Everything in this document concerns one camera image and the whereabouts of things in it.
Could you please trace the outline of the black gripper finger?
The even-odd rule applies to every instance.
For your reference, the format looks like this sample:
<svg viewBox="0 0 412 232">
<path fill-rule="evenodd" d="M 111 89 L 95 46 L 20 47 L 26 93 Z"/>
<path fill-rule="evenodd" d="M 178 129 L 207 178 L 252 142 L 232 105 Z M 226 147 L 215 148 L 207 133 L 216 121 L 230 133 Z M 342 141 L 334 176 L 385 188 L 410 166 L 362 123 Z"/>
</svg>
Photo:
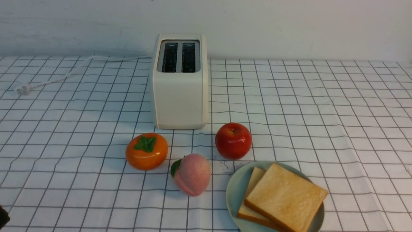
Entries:
<svg viewBox="0 0 412 232">
<path fill-rule="evenodd" d="M 3 228 L 6 226 L 6 224 L 10 221 L 10 217 L 8 215 L 8 212 L 0 206 L 0 228 Z"/>
</svg>

